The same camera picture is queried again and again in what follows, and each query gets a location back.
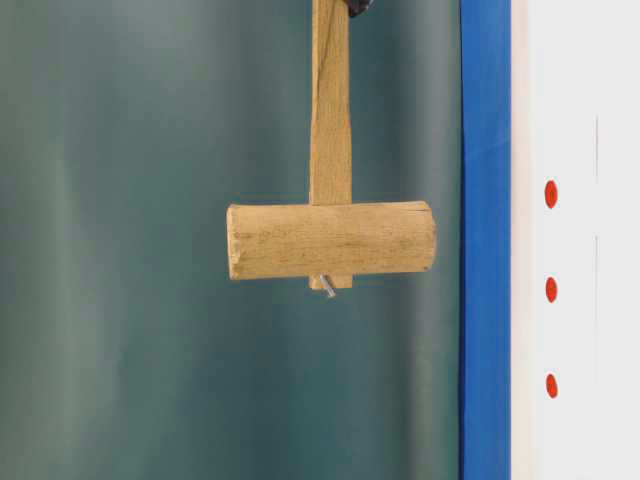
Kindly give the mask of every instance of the white board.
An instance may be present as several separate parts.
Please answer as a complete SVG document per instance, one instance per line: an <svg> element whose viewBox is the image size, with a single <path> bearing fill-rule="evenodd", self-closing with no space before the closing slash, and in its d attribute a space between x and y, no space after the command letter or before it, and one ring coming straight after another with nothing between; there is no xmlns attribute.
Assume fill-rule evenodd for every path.
<svg viewBox="0 0 640 480"><path fill-rule="evenodd" d="M640 6L512 15L512 477L640 478Z"/></svg>

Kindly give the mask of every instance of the wooden mallet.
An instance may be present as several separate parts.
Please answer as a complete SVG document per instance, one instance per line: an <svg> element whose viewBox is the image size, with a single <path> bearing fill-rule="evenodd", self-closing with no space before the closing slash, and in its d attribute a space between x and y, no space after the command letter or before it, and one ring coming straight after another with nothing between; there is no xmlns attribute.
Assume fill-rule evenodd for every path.
<svg viewBox="0 0 640 480"><path fill-rule="evenodd" d="M351 288L353 275L421 272L436 255L422 201L351 203L349 9L313 0L309 205L231 205L233 280L309 277L314 290Z"/></svg>

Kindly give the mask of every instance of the blue edge trim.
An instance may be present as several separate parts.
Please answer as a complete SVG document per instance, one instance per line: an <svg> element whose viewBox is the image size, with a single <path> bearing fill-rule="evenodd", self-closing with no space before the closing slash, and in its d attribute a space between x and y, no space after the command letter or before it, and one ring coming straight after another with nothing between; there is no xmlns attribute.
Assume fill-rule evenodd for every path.
<svg viewBox="0 0 640 480"><path fill-rule="evenodd" d="M460 472L511 475L511 4L461 0Z"/></svg>

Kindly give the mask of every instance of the red dot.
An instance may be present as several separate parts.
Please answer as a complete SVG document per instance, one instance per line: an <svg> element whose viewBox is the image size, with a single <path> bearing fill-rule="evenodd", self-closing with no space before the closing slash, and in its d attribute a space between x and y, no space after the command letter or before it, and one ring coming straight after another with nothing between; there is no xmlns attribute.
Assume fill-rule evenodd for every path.
<svg viewBox="0 0 640 480"><path fill-rule="evenodd" d="M547 375L547 393L551 398L558 396L558 383L556 382L556 377L551 373Z"/></svg>
<svg viewBox="0 0 640 480"><path fill-rule="evenodd" d="M558 187L553 180L549 180L544 188L544 199L549 208L555 207L556 203L558 203Z"/></svg>
<svg viewBox="0 0 640 480"><path fill-rule="evenodd" d="M556 298L558 298L558 284L553 277L547 278L546 291L549 303L555 302Z"/></svg>

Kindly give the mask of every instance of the green backdrop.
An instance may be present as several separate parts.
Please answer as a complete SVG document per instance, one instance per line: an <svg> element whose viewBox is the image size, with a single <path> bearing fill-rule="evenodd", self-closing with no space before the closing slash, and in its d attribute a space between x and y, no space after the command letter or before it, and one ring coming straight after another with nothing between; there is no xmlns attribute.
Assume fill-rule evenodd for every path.
<svg viewBox="0 0 640 480"><path fill-rule="evenodd" d="M352 23L354 200L424 199L434 269L233 283L229 203L305 203L310 0L0 0L0 470L458 469L458 2Z"/></svg>

